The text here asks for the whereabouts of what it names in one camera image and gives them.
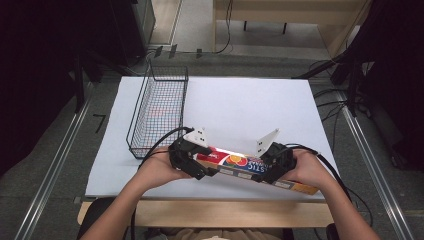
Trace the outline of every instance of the snack box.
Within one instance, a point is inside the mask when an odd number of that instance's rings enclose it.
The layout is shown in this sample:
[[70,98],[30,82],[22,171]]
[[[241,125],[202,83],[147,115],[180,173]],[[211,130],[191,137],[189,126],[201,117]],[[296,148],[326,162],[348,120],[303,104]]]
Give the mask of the snack box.
[[[206,156],[198,153],[194,156],[194,159],[205,167],[218,169],[220,173],[250,180],[253,174],[263,175],[268,169],[268,165],[260,158],[214,147],[209,148],[212,150],[211,154]],[[318,191],[315,187],[281,179],[275,181],[272,185],[309,195]]]

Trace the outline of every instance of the hand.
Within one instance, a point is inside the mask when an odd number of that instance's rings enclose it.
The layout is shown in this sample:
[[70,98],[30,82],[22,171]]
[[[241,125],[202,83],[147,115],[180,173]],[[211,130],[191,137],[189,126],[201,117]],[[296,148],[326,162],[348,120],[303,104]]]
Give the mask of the hand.
[[133,177],[142,190],[162,186],[170,181],[191,178],[187,173],[171,166],[168,147],[157,148],[149,159],[144,160],[138,172]]
[[318,189],[327,186],[328,181],[334,180],[318,158],[307,150],[295,149],[293,157],[297,160],[296,167],[284,174],[282,177],[284,180],[301,182]]

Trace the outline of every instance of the gray floor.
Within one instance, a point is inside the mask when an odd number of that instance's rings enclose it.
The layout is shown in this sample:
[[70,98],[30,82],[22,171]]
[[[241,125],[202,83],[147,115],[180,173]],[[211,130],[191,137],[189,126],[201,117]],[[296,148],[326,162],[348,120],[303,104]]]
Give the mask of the gray floor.
[[[188,2],[187,0],[183,1],[182,14],[185,11],[193,12],[193,8],[197,6],[196,3],[187,4]],[[206,4],[205,2],[211,1],[202,0],[198,2],[198,4]],[[202,11],[208,11],[204,6],[201,9]],[[176,31],[174,43],[178,44],[178,50],[181,51],[192,51],[189,48],[199,48],[202,46],[204,46],[204,51],[206,51],[205,49],[207,49],[210,42],[208,42],[209,40],[207,40],[204,34],[193,35],[190,34],[189,30],[184,30],[184,27],[188,28],[189,26],[189,28],[197,29],[196,31],[202,29],[184,24],[189,21],[188,18],[188,15],[180,16],[178,24],[180,28]],[[288,31],[301,32],[302,29],[302,31],[309,31],[307,29],[310,27],[295,28],[295,26],[294,24],[289,24]],[[218,40],[218,44],[225,42],[225,29],[220,34],[222,38]],[[194,54],[181,53],[177,53],[175,57],[169,58],[169,55],[164,52],[160,57],[152,59],[152,62],[157,65],[188,66],[189,74],[198,76],[219,75],[289,78],[305,73],[316,60],[328,59],[328,56],[325,56],[322,47],[320,47],[319,37],[315,36],[312,39],[316,39],[317,42],[311,41],[310,43],[305,43],[309,45],[303,47],[299,45],[293,46],[293,48],[298,48],[298,55],[295,54],[296,51],[289,53],[286,51],[287,49],[282,49],[281,52],[271,54],[275,48],[269,49],[267,46],[263,47],[263,51],[252,50],[242,53],[239,52],[242,51],[242,48],[236,49],[239,44],[234,43],[234,49],[229,54],[205,54],[197,59]],[[261,44],[261,41],[257,40],[256,45],[261,46]],[[315,48],[317,50],[310,51],[308,48]],[[132,69],[142,73],[144,67],[142,64],[139,64]],[[311,88],[313,92],[332,88],[333,86],[329,84],[328,78],[328,73],[323,72],[318,77],[312,79]],[[31,235],[32,239],[75,239],[79,228],[76,218],[80,208],[78,201],[75,201],[75,197],[82,197],[84,195],[91,165],[101,144],[107,124],[107,121],[105,121],[100,131],[96,133],[101,119],[93,116],[93,114],[109,116],[119,80],[119,76],[113,72],[107,72],[107,76],[105,76],[101,83],[92,85],[92,98],[87,113],[45,208],[35,226],[34,232]],[[336,96],[331,93],[318,98],[317,104],[334,100],[336,100]],[[16,236],[29,204],[37,193],[67,128],[74,117],[74,107],[75,100],[72,99],[45,132],[34,151],[1,177],[0,239],[13,239]],[[332,106],[319,108],[321,116],[324,117],[331,108]],[[330,144],[333,141],[334,120],[334,118],[331,118],[323,123]],[[409,227],[416,239],[422,239],[422,236],[424,236],[422,213],[424,208],[423,174],[414,171],[401,171],[392,167],[390,162],[391,156],[386,146],[382,143],[382,139],[373,122],[362,114],[359,114],[358,121],[394,193],[394,197],[401,209],[406,213],[405,217]],[[373,228],[381,238],[398,239],[386,208],[376,191],[371,175],[365,166],[363,157],[344,116],[340,115],[336,127],[334,156],[342,179],[370,207],[373,216]],[[363,214],[367,221],[370,221],[371,214],[366,210],[364,204],[357,197],[353,197],[353,200],[358,207],[358,211]],[[318,233],[321,238],[325,238],[323,229],[318,229]],[[295,238],[318,239],[313,229],[295,229]]]

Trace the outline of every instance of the wire basket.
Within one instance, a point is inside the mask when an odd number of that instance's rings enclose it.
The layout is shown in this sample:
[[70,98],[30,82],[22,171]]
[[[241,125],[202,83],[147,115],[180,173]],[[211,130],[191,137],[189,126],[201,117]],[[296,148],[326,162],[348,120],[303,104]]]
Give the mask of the wire basket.
[[[149,63],[127,134],[130,152],[136,159],[143,159],[165,134],[182,127],[187,84],[187,67]],[[159,146],[170,145],[180,136],[181,131],[176,132]]]

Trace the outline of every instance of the white table surface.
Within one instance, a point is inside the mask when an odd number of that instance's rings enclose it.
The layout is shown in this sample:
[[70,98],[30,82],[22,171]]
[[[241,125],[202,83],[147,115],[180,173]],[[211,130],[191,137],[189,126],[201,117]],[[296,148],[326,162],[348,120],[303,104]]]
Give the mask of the white table surface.
[[[108,127],[89,176],[86,196],[115,196],[134,175],[140,160],[126,135],[142,77],[123,77]],[[203,127],[210,146],[254,154],[256,140],[279,128],[275,140],[320,152],[337,170],[307,80],[189,77],[184,126]],[[199,199],[323,200],[218,173],[178,180],[149,190],[145,197]]]

